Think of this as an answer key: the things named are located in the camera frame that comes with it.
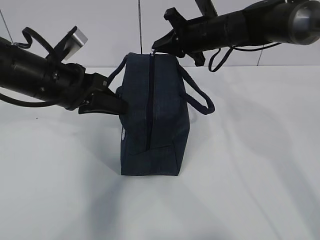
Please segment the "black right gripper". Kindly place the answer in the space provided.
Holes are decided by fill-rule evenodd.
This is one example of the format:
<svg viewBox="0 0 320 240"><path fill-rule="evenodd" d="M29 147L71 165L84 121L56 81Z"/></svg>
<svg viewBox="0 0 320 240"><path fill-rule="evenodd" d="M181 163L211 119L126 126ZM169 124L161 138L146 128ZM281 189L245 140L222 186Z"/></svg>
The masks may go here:
<svg viewBox="0 0 320 240"><path fill-rule="evenodd" d="M224 18L202 16L186 20L174 7L165 11L164 18L172 25L172 30L153 43L152 49L157 53L178 58L188 55L201 67L206 61L203 52L220 48L225 42Z"/></svg>

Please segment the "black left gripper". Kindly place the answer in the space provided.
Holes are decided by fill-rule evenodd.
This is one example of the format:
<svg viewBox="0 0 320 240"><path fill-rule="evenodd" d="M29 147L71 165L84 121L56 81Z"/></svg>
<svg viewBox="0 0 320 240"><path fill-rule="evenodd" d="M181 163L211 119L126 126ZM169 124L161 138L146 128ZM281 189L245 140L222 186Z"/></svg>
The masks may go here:
<svg viewBox="0 0 320 240"><path fill-rule="evenodd" d="M66 64L72 75L69 85L62 91L60 107L68 111L78 108L81 114L123 115L128 111L128 103L108 87L108 78L99 73L86 73L86 69L76 63Z"/></svg>

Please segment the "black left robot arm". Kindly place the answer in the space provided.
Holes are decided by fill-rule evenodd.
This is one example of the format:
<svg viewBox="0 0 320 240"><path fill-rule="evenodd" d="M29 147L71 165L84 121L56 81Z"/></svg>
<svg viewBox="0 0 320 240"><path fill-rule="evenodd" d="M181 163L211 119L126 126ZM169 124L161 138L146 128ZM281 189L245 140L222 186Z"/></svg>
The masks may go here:
<svg viewBox="0 0 320 240"><path fill-rule="evenodd" d="M27 108L57 105L79 114L123 115L128 103L110 90L111 81L111 77L99 73L86 73L79 64L53 63L4 38L0 40L0 86L38 99L26 102L0 96L12 105Z"/></svg>

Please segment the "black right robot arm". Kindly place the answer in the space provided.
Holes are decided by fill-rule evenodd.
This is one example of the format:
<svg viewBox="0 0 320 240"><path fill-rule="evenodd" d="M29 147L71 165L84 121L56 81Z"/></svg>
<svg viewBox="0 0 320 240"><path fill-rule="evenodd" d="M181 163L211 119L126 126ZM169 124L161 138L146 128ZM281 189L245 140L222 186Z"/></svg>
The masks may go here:
<svg viewBox="0 0 320 240"><path fill-rule="evenodd" d="M172 30L153 43L153 50L178 58L189 56L202 67L206 51L253 52L271 44L306 46L320 39L318 0L261 0L223 15L218 15L210 0L196 4L201 16L189 20L174 7L165 11L164 19Z"/></svg>

